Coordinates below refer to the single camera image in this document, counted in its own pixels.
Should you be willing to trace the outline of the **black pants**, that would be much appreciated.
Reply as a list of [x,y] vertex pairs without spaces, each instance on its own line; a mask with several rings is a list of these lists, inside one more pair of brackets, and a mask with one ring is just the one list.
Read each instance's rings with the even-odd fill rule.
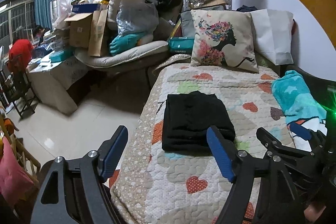
[[215,94],[199,91],[169,94],[163,117],[162,149],[182,154],[210,153],[206,135],[211,126],[224,139],[234,141],[234,125],[224,103]]

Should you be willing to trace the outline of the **person in red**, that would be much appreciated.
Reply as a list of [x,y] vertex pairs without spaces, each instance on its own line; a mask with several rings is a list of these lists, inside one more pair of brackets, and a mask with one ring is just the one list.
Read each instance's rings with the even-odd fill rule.
[[32,59],[33,45],[28,39],[17,39],[9,50],[9,62],[7,67],[11,73],[15,67],[25,70]]

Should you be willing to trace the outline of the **pink cushion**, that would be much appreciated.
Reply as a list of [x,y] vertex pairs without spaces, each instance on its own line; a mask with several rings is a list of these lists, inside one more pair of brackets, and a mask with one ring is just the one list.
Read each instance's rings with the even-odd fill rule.
[[2,138],[1,157],[1,194],[11,209],[34,187],[33,181],[18,164],[11,145],[6,137]]

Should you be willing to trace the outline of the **cloth covered table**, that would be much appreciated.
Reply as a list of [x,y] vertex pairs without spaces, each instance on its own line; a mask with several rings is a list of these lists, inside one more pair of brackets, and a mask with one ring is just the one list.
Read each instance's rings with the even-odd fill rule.
[[88,73],[88,68],[71,56],[64,61],[52,63],[50,56],[43,57],[39,65],[29,71],[34,92],[41,102],[62,114],[71,115],[77,103],[68,93],[70,88]]

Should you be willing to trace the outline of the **grey fabric bag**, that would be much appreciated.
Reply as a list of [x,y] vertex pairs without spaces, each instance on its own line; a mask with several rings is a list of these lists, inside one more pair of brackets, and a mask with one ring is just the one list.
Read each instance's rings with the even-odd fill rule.
[[195,27],[190,10],[181,13],[181,28],[183,37],[186,38],[195,37]]

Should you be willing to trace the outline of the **turquoise star blanket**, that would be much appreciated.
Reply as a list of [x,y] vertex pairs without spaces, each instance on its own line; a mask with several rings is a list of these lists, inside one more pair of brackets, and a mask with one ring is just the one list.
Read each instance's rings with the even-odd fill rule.
[[294,70],[285,72],[272,83],[271,91],[284,113],[286,124],[295,122],[327,133],[327,111],[313,98],[301,74]]

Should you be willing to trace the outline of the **grey plastic bag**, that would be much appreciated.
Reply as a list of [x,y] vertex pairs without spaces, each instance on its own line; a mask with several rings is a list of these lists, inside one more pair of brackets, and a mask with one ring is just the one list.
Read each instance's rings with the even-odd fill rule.
[[159,25],[155,5],[145,0],[121,0],[116,16],[118,34],[152,34]]

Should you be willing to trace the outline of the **blue flat box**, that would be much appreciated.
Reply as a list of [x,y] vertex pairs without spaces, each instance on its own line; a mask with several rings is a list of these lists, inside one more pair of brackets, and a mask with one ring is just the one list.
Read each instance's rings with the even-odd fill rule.
[[93,13],[100,10],[99,3],[84,3],[72,6],[72,12],[76,14],[80,13]]

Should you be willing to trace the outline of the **teal tissue pack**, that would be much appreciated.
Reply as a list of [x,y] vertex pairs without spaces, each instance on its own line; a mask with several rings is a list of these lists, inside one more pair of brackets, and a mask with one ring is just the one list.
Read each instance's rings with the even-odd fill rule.
[[169,51],[171,53],[191,54],[194,46],[194,38],[173,37],[168,40]]

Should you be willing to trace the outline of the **floral woman print cushion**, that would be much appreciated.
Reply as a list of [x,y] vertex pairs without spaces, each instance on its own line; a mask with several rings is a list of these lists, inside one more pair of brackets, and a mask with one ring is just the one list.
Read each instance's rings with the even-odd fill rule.
[[192,66],[224,66],[259,71],[249,12],[191,10],[195,37]]

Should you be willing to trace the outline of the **brown paper bag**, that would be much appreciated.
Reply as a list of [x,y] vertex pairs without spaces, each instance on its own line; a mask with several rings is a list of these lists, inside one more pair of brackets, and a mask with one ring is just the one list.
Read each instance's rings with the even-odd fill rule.
[[105,33],[108,10],[95,11],[91,23],[88,55],[102,57],[107,55],[107,35]]

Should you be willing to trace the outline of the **white pillow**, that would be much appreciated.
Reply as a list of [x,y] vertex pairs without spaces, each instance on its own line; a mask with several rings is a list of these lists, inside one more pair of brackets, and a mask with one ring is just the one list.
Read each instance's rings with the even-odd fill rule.
[[293,64],[291,55],[293,14],[262,9],[251,12],[255,50],[274,65]]

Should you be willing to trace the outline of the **brown cardboard box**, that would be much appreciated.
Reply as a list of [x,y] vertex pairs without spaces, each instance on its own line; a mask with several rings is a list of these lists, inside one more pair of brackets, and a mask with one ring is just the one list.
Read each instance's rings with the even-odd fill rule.
[[80,13],[64,20],[70,24],[70,46],[76,48],[88,48],[92,18],[92,13]]

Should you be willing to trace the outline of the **heart pattern quilt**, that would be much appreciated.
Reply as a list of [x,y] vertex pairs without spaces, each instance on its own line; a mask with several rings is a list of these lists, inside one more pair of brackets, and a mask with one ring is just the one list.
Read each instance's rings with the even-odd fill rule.
[[161,71],[111,201],[123,223],[309,223],[326,186],[322,80],[173,64]]

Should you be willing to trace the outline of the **black folding chair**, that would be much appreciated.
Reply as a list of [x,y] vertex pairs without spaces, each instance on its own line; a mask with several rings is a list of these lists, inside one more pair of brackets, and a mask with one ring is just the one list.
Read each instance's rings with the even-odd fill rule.
[[9,84],[6,83],[5,76],[5,71],[1,69],[1,92],[14,105],[19,117],[24,119],[28,114],[34,114],[36,107],[33,106],[33,102],[41,102],[41,100],[33,89],[27,71],[18,70],[9,75],[12,80]]

